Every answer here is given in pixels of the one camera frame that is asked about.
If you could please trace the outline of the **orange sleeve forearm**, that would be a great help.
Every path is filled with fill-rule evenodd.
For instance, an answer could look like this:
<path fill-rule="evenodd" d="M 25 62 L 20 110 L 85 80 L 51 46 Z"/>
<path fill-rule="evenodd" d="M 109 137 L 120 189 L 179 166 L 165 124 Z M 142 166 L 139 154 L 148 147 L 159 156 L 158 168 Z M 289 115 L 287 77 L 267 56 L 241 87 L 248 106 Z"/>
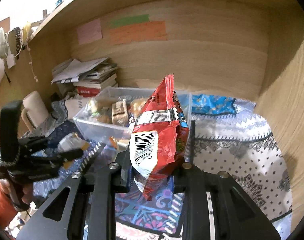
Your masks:
<path fill-rule="evenodd" d="M 11 199 L 3 192 L 0 184 L 0 229 L 5 229 L 17 213 Z"/>

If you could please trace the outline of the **person's left hand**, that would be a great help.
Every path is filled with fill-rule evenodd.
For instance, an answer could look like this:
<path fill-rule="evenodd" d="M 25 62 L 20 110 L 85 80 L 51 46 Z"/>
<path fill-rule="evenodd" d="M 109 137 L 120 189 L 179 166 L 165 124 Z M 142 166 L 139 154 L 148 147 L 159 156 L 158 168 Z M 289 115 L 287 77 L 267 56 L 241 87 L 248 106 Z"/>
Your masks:
<path fill-rule="evenodd" d="M 10 197 L 12 189 L 8 180 L 0 179 L 0 189 L 6 196 Z M 33 184 L 24 185 L 22 191 L 24 193 L 22 197 L 22 202 L 29 205 L 33 199 Z"/>

